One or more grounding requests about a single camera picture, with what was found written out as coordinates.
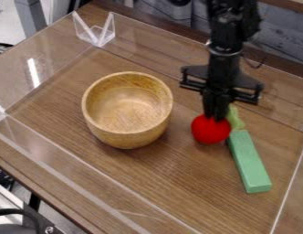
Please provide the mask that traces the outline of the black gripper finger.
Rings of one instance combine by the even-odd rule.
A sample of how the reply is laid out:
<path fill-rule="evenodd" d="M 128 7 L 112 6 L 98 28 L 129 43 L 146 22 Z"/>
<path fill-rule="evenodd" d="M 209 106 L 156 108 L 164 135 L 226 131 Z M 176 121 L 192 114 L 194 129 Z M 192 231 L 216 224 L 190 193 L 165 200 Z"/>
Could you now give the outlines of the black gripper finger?
<path fill-rule="evenodd" d="M 230 90 L 212 90 L 205 88 L 201 91 L 201 96 L 204 114 L 208 118 L 218 122 L 228 114 L 229 104 L 234 100 L 233 93 Z"/>

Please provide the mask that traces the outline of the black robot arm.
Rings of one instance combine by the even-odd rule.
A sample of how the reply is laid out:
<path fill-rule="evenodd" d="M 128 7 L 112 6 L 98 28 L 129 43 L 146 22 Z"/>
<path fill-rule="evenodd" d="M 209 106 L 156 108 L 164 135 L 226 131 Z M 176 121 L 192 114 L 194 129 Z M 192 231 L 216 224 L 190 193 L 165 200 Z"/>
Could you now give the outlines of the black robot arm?
<path fill-rule="evenodd" d="M 233 101 L 258 103 L 264 84 L 241 71 L 240 56 L 261 18 L 256 0 L 206 0 L 206 6 L 209 63 L 180 68 L 180 87 L 200 93 L 204 115 L 218 122 Z"/>

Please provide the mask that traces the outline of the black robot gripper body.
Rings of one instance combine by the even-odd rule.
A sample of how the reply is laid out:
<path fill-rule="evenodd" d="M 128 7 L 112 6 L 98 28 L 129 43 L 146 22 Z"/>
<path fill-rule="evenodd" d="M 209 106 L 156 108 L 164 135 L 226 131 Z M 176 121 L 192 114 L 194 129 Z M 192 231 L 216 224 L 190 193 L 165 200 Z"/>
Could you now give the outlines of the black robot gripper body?
<path fill-rule="evenodd" d="M 264 83 L 240 69 L 240 53 L 209 53 L 206 65 L 180 68 L 180 87 L 197 91 L 209 105 L 241 101 L 256 105 Z"/>

